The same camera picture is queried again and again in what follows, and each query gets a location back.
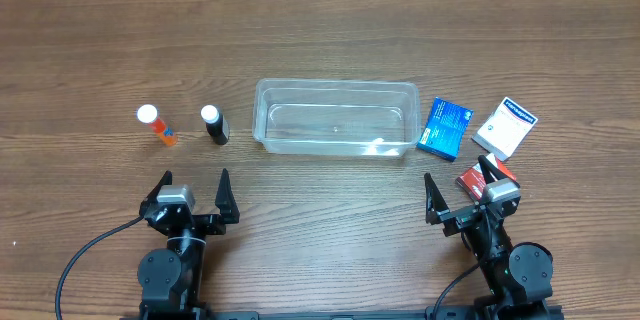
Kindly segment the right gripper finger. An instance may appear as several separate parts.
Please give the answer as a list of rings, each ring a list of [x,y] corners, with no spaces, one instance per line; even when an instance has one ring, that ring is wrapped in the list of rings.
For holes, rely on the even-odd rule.
[[[425,220],[431,225],[440,224],[450,213],[450,209],[430,173],[424,174],[424,182],[426,190]]]
[[[478,164],[480,165],[481,173],[486,184],[508,178],[508,176],[496,165],[491,163],[485,155],[478,157]]]

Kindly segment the red Panadol box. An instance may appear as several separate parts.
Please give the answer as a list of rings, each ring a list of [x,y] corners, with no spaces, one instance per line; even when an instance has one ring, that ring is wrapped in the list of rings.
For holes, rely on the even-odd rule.
[[[512,180],[516,180],[516,176],[493,153],[487,154],[486,157],[492,165],[503,172],[507,177]],[[467,169],[456,179],[456,183],[461,186],[474,201],[479,201],[482,197],[484,187],[486,186],[480,164],[476,163],[474,166]]]

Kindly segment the white Hansaplast box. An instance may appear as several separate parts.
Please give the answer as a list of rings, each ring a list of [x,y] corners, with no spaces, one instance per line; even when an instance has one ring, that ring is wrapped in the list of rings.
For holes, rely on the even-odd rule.
[[[505,97],[472,140],[500,161],[506,161],[537,124],[538,118],[514,100]]]

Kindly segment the blue VapoDrops box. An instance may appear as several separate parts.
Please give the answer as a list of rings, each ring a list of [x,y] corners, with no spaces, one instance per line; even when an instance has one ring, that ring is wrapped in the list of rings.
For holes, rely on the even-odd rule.
[[[416,147],[445,160],[455,161],[473,114],[471,109],[436,97]]]

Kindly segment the orange bottle white cap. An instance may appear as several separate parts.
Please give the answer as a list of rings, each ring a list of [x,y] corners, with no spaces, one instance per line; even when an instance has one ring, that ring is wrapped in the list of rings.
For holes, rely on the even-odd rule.
[[[159,112],[154,105],[141,105],[136,111],[136,117],[140,122],[148,125],[165,145],[177,144],[176,133],[159,117]]]

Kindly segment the black bottle white cap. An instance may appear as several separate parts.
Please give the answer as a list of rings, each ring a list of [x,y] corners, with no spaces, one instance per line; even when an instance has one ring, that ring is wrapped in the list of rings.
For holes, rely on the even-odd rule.
[[[217,145],[227,144],[230,127],[222,112],[214,105],[205,105],[200,114],[214,143]]]

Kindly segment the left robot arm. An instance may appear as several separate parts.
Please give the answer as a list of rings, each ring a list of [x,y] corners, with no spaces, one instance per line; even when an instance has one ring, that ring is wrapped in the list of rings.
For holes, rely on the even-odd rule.
[[[167,237],[166,246],[147,253],[137,277],[142,287],[141,319],[213,319],[199,299],[206,238],[226,233],[240,212],[229,177],[223,170],[214,199],[217,213],[195,214],[195,197],[187,185],[174,185],[167,171],[140,204],[148,226]]]

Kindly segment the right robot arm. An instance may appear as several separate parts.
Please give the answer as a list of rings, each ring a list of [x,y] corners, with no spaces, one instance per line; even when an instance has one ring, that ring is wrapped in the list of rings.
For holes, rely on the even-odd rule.
[[[458,275],[425,311],[427,319],[562,319],[560,306],[549,306],[553,295],[553,256],[534,242],[514,245],[504,220],[514,214],[521,199],[519,183],[478,157],[486,185],[474,204],[450,210],[429,173],[424,175],[425,221],[441,224],[445,236],[459,234],[476,263]],[[445,297],[463,279],[480,270],[490,294],[471,305],[445,306]]]

